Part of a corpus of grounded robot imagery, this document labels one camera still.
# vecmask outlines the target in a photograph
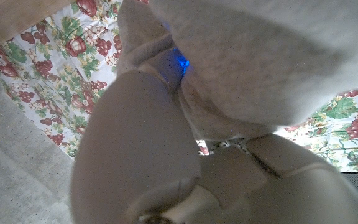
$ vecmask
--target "gray cloth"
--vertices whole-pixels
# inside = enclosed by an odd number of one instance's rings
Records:
[[[196,139],[263,136],[358,88],[358,2],[125,0],[119,28],[119,75],[173,45],[190,61]]]

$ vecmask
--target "wooden board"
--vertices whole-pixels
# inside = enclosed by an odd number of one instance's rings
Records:
[[[0,45],[75,0],[0,0]]]

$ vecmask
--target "floral tablecloth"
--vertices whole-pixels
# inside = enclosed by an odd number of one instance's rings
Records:
[[[120,5],[121,0],[77,0],[0,46],[6,93],[70,157],[95,103],[116,79]],[[337,96],[303,124],[277,134],[342,172],[357,172],[358,90]]]

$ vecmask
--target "blue light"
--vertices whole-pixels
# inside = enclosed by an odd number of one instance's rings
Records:
[[[180,66],[183,68],[183,75],[185,75],[190,62],[185,58],[185,56],[183,56],[183,54],[181,54],[180,50],[178,50],[177,48],[174,48],[173,50],[179,53],[176,58],[177,61],[180,63]]]

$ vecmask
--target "white robot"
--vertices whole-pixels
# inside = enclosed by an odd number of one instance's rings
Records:
[[[76,223],[358,223],[352,185],[280,136],[232,139],[199,156],[160,79],[181,77],[188,63],[175,49],[160,57],[100,99],[73,172]]]

